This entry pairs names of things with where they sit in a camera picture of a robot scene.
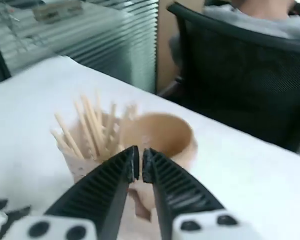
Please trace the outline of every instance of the white table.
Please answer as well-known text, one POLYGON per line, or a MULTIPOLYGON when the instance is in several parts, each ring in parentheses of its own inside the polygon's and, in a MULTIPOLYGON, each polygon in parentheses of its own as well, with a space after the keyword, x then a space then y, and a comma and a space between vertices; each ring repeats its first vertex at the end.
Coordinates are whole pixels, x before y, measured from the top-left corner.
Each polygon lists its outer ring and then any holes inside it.
POLYGON ((42 213, 72 184, 49 129, 54 112, 71 123, 73 100, 100 91, 103 109, 138 102, 193 128, 198 154, 190 172, 265 240, 300 240, 300 156, 262 142, 67 57, 45 60, 0 84, 0 197, 42 213))

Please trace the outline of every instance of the window blinds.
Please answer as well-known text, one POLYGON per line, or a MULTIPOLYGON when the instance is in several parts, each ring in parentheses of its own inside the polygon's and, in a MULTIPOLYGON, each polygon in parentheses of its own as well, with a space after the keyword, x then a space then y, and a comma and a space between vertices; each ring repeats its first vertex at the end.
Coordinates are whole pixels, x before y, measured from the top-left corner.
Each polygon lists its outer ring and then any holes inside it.
POLYGON ((154 92, 159 0, 0 0, 0 51, 12 75, 62 55, 154 92))

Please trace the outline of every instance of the black office chair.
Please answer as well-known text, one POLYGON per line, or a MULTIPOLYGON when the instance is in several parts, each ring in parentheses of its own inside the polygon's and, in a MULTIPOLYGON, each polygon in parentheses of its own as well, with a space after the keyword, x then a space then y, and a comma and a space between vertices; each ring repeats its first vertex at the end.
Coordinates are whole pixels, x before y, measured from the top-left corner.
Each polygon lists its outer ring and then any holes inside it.
MULTIPOLYGON (((205 6, 222 6, 230 4, 229 1, 224 0, 205 0, 204 5, 205 6)), ((300 3, 296 2, 293 8, 291 9, 289 15, 300 15, 300 3)))
POLYGON ((215 20, 179 3, 183 94, 175 102, 293 152, 300 145, 300 41, 215 20))

